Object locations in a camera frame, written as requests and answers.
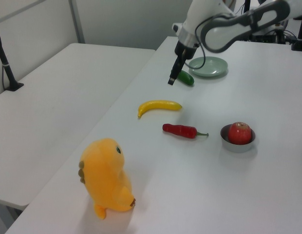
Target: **green pepper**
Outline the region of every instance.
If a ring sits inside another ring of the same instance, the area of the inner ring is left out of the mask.
[[[193,77],[185,71],[181,71],[178,74],[177,79],[189,86],[192,86],[194,84]]]

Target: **pepper stem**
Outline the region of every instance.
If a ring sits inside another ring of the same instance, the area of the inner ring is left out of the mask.
[[[205,133],[197,132],[196,135],[197,135],[197,136],[208,136],[208,133],[205,134]]]

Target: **white table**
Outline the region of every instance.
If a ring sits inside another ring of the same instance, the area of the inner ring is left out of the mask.
[[[153,55],[71,44],[0,95],[0,203],[23,210]]]
[[[302,53],[236,42],[217,54],[228,62],[226,76],[169,86],[176,42],[164,41],[7,234],[302,234]],[[150,99],[183,109],[138,119],[138,106]],[[220,130],[235,121],[256,133],[249,152],[222,147]],[[165,134],[164,123],[209,137]],[[83,150],[104,137],[122,147],[137,202],[102,221],[77,172]]]

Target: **white wall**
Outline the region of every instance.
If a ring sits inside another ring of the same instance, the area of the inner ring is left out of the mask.
[[[299,29],[301,27],[301,23],[302,23],[301,20],[289,19],[286,29],[291,31],[292,33],[294,33],[296,36],[298,36]]]
[[[77,42],[68,0],[46,0],[1,22],[0,36],[16,80]]]
[[[86,43],[157,49],[192,0],[76,0]]]

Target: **green plate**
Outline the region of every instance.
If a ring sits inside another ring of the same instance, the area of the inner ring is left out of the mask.
[[[200,67],[204,62],[203,57],[195,58],[189,65],[191,67]],[[215,77],[226,72],[228,69],[228,63],[221,58],[206,57],[205,64],[200,69],[189,69],[193,74],[201,77]]]

